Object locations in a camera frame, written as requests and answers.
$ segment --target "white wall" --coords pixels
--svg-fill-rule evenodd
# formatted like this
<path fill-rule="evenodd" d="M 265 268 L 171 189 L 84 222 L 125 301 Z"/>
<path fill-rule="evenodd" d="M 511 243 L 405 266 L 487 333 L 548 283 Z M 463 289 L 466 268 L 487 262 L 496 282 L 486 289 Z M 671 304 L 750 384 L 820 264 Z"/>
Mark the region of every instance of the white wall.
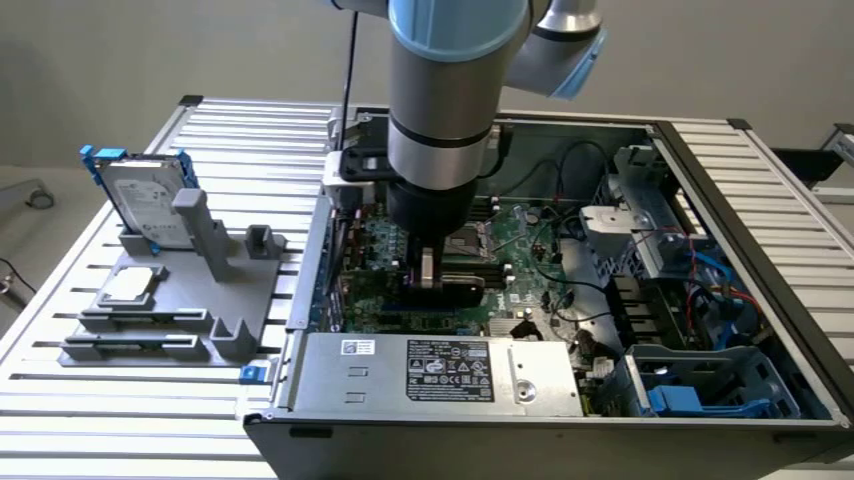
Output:
<path fill-rule="evenodd" d="M 506 107 L 738 116 L 778 146 L 854 121 L 854 1 L 600 5 L 611 37 L 580 98 L 507 90 Z M 325 0 L 0 0 L 0 163 L 143 148 L 184 93 L 337 101 L 348 19 Z M 385 101 L 388 39 L 367 18 L 356 101 Z"/>

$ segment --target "white label sticker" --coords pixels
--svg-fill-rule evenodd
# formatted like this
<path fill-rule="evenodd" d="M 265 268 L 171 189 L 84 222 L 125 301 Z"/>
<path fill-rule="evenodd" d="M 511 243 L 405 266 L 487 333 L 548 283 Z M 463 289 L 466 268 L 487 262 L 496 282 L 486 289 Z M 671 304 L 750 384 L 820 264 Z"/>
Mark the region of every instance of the white label sticker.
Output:
<path fill-rule="evenodd" d="M 153 273 L 148 267 L 131 267 L 116 273 L 109 279 L 104 293 L 111 300 L 131 301 L 145 293 Z"/>
<path fill-rule="evenodd" d="M 119 179 L 113 185 L 143 236 L 161 247 L 191 247 L 189 233 L 172 209 L 173 195 L 168 189 L 157 182 L 129 179 Z"/>
<path fill-rule="evenodd" d="M 373 355 L 373 340 L 341 340 L 341 355 Z"/>

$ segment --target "metal chassis frame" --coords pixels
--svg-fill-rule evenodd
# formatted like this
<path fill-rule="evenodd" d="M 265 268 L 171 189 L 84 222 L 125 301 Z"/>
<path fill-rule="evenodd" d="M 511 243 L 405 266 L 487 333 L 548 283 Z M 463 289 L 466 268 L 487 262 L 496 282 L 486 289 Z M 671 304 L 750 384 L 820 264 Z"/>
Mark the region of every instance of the metal chassis frame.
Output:
<path fill-rule="evenodd" d="M 385 115 L 387 109 L 367 107 L 359 109 L 360 114 Z M 850 427 L 848 418 L 854 414 L 854 376 L 851 370 L 836 353 L 827 336 L 822 332 L 808 311 L 806 310 L 800 300 L 782 278 L 775 266 L 766 253 L 763 252 L 756 240 L 754 239 L 747 227 L 739 219 L 732 207 L 730 206 L 723 194 L 718 190 L 711 177 L 706 173 L 694 153 L 691 152 L 686 142 L 674 128 L 670 120 L 647 119 L 638 117 L 598 117 L 598 116 L 575 116 L 575 115 L 550 115 L 532 112 L 503 112 L 496 117 L 496 122 L 503 121 L 524 121 L 531 123 L 575 123 L 591 126 L 611 126 L 624 128 L 643 128 L 647 130 L 659 150 L 664 153 L 670 167 L 675 172 L 679 183 L 682 184 L 686 196 L 691 204 L 700 211 L 700 216 L 711 223 L 703 225 L 704 228 L 714 226 L 710 230 L 715 234 L 718 240 L 726 245 L 727 253 L 735 255 L 738 259 L 735 267 L 742 275 L 750 279 L 750 287 L 756 298 L 760 299 L 763 309 L 770 313 L 768 317 L 774 318 L 774 326 L 784 328 L 791 336 L 791 342 L 787 348 L 796 348 L 803 354 L 806 364 L 812 368 L 815 375 L 814 380 L 820 382 L 820 388 L 815 388 L 816 394 L 822 402 L 831 410 L 832 420 L 800 420 L 776 421 L 763 420 L 751 421 L 751 425 L 746 425 L 739 420 L 707 420 L 707 419 L 656 419 L 654 423 L 648 419 L 616 419 L 616 418 L 575 418 L 575 419 L 548 419 L 548 423 L 543 423 L 543 419 L 500 419 L 490 417 L 471 417 L 463 421 L 436 422 L 434 419 L 425 418 L 388 418 L 383 415 L 351 415 L 347 418 L 331 418 L 324 416 L 303 416 L 299 412 L 293 414 L 277 408 L 269 408 L 259 414 L 248 415 L 244 418 L 244 426 L 247 432 L 252 435 L 252 430 L 267 425 L 273 428 L 276 423 L 287 423 L 292 426 L 304 425 L 307 428 L 320 428 L 325 431 L 328 428 L 331 434 L 332 425 L 397 425 L 397 426 L 447 426 L 447 427 L 534 427 L 543 429 L 572 429 L 586 428 L 586 426 L 596 425 L 604 429 L 632 429 L 638 426 L 650 428 L 650 430 L 670 429 L 691 429 L 698 431 L 708 431 L 720 428 L 732 429 L 768 429 L 768 433 L 780 435 L 780 440 L 787 436 L 796 438 L 799 435 L 811 435 L 818 431 L 827 432 L 831 435 L 850 435 L 847 428 Z M 291 368 L 296 367 L 300 362 L 300 344 L 296 346 L 291 343 L 292 357 Z M 798 362 L 798 352 L 791 352 Z M 281 397 L 289 397 L 295 394 L 293 389 L 297 384 L 299 371 L 292 371 L 293 375 L 288 375 L 287 381 L 281 385 Z M 839 442 L 840 446 L 834 447 L 826 455 L 819 455 L 812 461 L 834 461 L 840 456 L 850 454 L 851 442 L 847 440 Z"/>

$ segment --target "green circuit board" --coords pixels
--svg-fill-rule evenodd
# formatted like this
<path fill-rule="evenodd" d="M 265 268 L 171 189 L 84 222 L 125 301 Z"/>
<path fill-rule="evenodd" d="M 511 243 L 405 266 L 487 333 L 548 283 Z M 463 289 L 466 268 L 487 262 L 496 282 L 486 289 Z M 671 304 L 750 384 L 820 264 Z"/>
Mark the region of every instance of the green circuit board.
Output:
<path fill-rule="evenodd" d="M 344 328 L 357 333 L 424 333 L 488 335 L 492 319 L 514 319 L 526 307 L 540 308 L 542 297 L 552 300 L 564 294 L 564 286 L 547 280 L 535 270 L 531 254 L 544 250 L 539 267 L 564 279 L 563 268 L 552 263 L 552 230 L 540 228 L 547 221 L 527 215 L 527 204 L 502 205 L 484 221 L 472 221 L 446 241 L 443 269 L 487 272 L 480 305 L 462 309 L 412 308 L 400 304 L 404 277 L 405 232 L 388 220 L 381 206 L 368 211 L 357 238 L 364 255 L 360 268 L 341 274 Z M 504 269 L 510 269 L 510 281 Z"/>

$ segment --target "slotted aluminum surface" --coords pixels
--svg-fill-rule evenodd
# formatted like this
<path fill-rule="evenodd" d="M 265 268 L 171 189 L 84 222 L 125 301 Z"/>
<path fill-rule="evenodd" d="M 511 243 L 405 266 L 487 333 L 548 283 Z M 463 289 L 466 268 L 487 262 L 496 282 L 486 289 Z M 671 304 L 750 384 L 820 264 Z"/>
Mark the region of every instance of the slotted aluminum surface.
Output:
<path fill-rule="evenodd" d="M 854 240 L 752 132 L 675 124 L 771 263 L 854 368 Z M 683 207 L 687 202 L 682 197 Z"/>
<path fill-rule="evenodd" d="M 323 170 L 328 114 L 328 106 L 205 99 L 197 107 L 176 110 L 148 149 L 149 153 L 187 149 L 213 217 L 228 228 L 269 224 L 289 240 L 263 353 L 252 362 L 264 366 L 284 344 Z M 751 156 L 750 145 L 736 142 L 739 135 L 726 122 L 679 120 L 676 127 L 692 146 L 706 149 L 700 160 L 716 172 L 722 189 L 730 189 L 734 205 L 743 205 L 744 213 L 787 215 L 780 220 L 803 242 L 792 244 L 786 240 L 792 238 L 790 232 L 760 223 L 760 217 L 751 220 L 758 222 L 758 238 L 767 239 L 767 248 L 776 248 L 775 258 L 802 262 L 786 268 L 802 279 L 798 286 L 808 291 L 806 298 L 823 302 L 828 294 L 812 293 L 815 285 L 823 288 L 823 277 L 808 274 L 814 264 L 803 265 L 798 257 L 806 257 L 790 255 L 787 249 L 806 244 L 838 255 L 832 239 L 802 218 L 798 199 L 782 183 L 772 182 L 772 170 L 763 167 L 760 156 Z M 707 150 L 712 146 L 720 149 Z M 768 196 L 727 169 L 752 171 Z M 233 368 L 63 368 L 56 363 L 59 342 L 77 324 L 73 316 L 89 305 L 121 253 L 117 223 L 104 206 L 0 341 L 0 478 L 272 479 L 235 420 L 247 408 L 265 403 L 269 385 L 240 386 Z M 840 270 L 832 278 L 850 282 L 844 269 L 827 268 Z M 831 332 L 848 331 L 844 316 L 824 312 L 820 318 Z M 854 462 L 843 462 L 834 467 L 852 466 Z M 842 478 L 839 473 L 786 470 L 770 478 Z"/>

